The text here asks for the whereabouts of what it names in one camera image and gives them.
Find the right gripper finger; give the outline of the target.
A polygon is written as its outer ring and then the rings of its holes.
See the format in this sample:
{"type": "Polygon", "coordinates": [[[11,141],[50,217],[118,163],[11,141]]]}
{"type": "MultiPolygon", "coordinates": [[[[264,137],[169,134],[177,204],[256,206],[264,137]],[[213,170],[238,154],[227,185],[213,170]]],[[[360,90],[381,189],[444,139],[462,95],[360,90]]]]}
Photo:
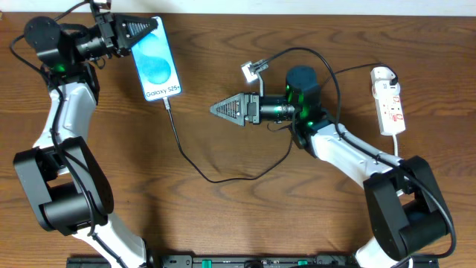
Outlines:
{"type": "Polygon", "coordinates": [[[221,100],[210,107],[211,112],[241,112],[244,102],[244,93],[233,95],[221,100]]]}
{"type": "Polygon", "coordinates": [[[241,127],[245,126],[245,119],[243,117],[243,114],[239,110],[211,107],[210,113],[219,118],[223,118],[227,121],[230,121],[231,123],[237,124],[241,127]]]}

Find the blue Galaxy smartphone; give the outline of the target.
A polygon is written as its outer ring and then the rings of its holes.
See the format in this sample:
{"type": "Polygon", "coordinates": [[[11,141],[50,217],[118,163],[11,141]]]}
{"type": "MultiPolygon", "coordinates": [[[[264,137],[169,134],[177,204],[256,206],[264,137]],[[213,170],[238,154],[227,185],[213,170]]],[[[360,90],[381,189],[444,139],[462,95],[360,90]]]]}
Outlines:
{"type": "Polygon", "coordinates": [[[132,56],[146,101],[181,93],[181,84],[162,19],[158,27],[132,47],[132,56]]]}

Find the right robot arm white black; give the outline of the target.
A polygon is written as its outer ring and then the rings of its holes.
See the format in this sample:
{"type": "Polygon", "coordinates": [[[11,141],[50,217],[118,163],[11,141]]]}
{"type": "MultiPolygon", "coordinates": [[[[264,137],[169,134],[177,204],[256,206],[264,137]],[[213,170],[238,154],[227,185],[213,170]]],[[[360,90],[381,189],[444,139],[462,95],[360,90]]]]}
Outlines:
{"type": "Polygon", "coordinates": [[[296,145],[328,162],[364,190],[373,237],[354,255],[356,267],[438,267],[451,255],[420,250],[455,235],[453,220],[429,163],[402,159],[349,133],[321,105],[321,86],[310,66],[286,74],[284,95],[239,93],[210,107],[210,113],[240,126],[289,121],[296,145]]]}

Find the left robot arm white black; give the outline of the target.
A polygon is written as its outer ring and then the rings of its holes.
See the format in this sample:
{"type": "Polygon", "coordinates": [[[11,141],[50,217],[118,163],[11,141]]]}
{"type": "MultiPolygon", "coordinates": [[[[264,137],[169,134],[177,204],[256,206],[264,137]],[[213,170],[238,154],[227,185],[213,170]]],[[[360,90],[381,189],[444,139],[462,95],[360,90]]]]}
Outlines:
{"type": "Polygon", "coordinates": [[[158,26],[154,19],[102,13],[92,27],[37,16],[23,39],[41,61],[51,99],[45,127],[32,148],[13,160],[39,225],[80,239],[112,267],[159,267],[147,242],[114,212],[112,188],[86,140],[99,102],[97,61],[125,57],[158,26]]]}

